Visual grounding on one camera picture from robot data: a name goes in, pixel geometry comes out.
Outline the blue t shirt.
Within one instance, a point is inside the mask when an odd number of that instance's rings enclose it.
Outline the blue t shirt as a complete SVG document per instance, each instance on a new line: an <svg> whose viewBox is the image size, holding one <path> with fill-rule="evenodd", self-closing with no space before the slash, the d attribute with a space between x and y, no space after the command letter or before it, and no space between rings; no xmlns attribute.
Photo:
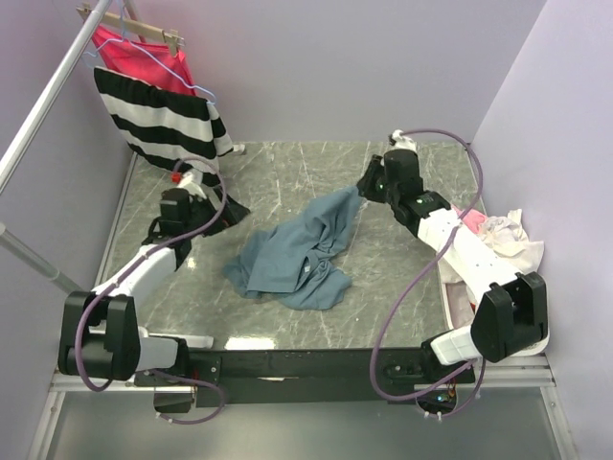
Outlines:
<svg viewBox="0 0 613 460"><path fill-rule="evenodd" d="M331 309L352 285L332 259L349 245L362 202L355 186L312 199L298 217L254 232L223 275L245 299L270 297L295 311Z"/></svg>

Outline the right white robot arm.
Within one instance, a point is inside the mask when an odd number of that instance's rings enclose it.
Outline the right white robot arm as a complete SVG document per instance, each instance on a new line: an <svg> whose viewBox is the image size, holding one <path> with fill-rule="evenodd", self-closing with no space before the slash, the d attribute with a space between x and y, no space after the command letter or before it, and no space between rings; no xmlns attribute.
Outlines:
<svg viewBox="0 0 613 460"><path fill-rule="evenodd" d="M440 194L425 190L411 149L372 157L357 183L369 201L386 203L395 219L434 249L476 301L470 324L425 341L423 376L441 382L454 364L483 357L499 362L549 339L547 290L536 272L523 274L497 256L459 219Z"/></svg>

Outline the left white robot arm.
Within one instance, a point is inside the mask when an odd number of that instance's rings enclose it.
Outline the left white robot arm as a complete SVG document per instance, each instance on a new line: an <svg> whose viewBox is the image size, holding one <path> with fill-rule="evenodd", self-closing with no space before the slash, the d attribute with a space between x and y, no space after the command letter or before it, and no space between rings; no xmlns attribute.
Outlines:
<svg viewBox="0 0 613 460"><path fill-rule="evenodd" d="M159 214L132 260L92 291L73 291L65 300L57 368L63 375L129 380L157 370L168 384L185 382L192 371L188 341L156 335L140 326L138 307L187 259L192 240L231 228L249 209L220 188L220 204L197 190L164 191Z"/></svg>

